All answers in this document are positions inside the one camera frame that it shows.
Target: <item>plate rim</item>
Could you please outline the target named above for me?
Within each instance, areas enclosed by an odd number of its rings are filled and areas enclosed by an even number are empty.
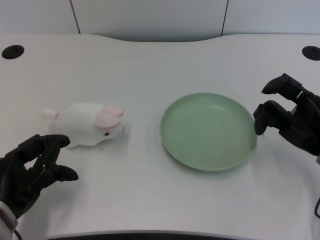
[[[160,138],[161,138],[161,143],[162,145],[164,146],[165,150],[175,159],[177,160],[179,163],[185,165],[185,166],[188,166],[189,168],[192,168],[192,169],[197,169],[197,170],[201,170],[201,171],[206,171],[206,172],[219,172],[219,171],[225,171],[225,170],[228,170],[228,169],[232,169],[232,168],[235,168],[241,164],[243,164],[244,162],[248,161],[251,156],[253,155],[253,153],[255,152],[256,148],[257,148],[257,141],[258,141],[258,136],[255,135],[255,138],[254,138],[254,147],[252,149],[251,152],[249,152],[244,158],[243,160],[241,160],[240,162],[237,162],[236,164],[232,165],[232,166],[228,166],[228,167],[224,167],[224,168],[215,168],[215,169],[204,169],[204,168],[201,168],[201,167],[196,167],[196,166],[192,166],[190,164],[187,164],[183,161],[181,161],[178,157],[176,157],[172,151],[169,150],[168,146],[166,145],[166,141],[164,140],[164,136],[163,136],[163,122],[164,122],[164,118],[165,118],[165,115],[167,113],[167,111],[169,110],[169,108],[171,108],[174,104],[176,104],[178,101],[184,99],[184,98],[187,98],[187,97],[190,97],[190,96],[194,96],[194,95],[202,95],[202,94],[208,94],[208,95],[215,95],[215,96],[219,96],[219,97],[223,97],[223,98],[227,98],[227,99],[230,99],[232,101],[234,101],[235,103],[239,104],[247,113],[248,115],[251,117],[253,123],[255,122],[254,121],[254,118],[253,116],[250,114],[250,112],[247,110],[247,108],[245,108],[242,104],[240,104],[239,102],[237,102],[236,100],[228,97],[228,96],[224,96],[222,94],[218,94],[218,93],[214,93],[214,92],[196,92],[196,93],[190,93],[190,94],[187,94],[187,95],[184,95],[180,98],[178,98],[177,100],[175,100],[174,102],[172,102],[166,109],[165,111],[163,112],[162,114],[162,117],[161,117],[161,122],[160,122]]]

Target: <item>white wall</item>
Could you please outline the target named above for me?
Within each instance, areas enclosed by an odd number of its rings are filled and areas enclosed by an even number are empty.
[[[75,34],[69,0],[0,0],[0,34]]]
[[[227,0],[73,0],[81,33],[131,41],[221,36]]]
[[[320,0],[229,0],[223,35],[320,34]]]
[[[320,0],[72,0],[81,33],[130,41],[320,34]],[[70,0],[0,0],[0,34],[76,34]]]

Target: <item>green plate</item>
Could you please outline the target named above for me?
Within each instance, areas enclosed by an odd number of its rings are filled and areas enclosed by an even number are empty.
[[[254,121],[236,101],[214,93],[184,96],[161,120],[161,140],[179,162],[220,171],[245,162],[256,147]]]

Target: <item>plush toy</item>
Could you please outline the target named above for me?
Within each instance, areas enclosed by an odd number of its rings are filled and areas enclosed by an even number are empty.
[[[63,134],[70,139],[68,148],[77,145],[94,146],[122,133],[124,109],[100,103],[76,103],[63,111],[46,108],[38,113],[41,119],[52,119],[49,134]]]

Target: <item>white table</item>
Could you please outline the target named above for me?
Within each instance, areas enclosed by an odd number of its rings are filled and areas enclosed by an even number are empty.
[[[199,42],[126,42],[97,35],[2,35],[0,152],[45,134],[37,111],[75,102],[125,107],[122,137],[97,147],[63,149],[75,182],[45,189],[19,220],[25,240],[121,231],[174,231],[246,240],[318,240],[313,210],[320,196],[316,158],[269,128],[246,164],[222,173],[173,160],[160,140],[166,107],[190,93],[215,92],[253,113],[273,99],[261,90],[287,73],[320,94],[320,62],[302,55],[320,35],[230,35]]]

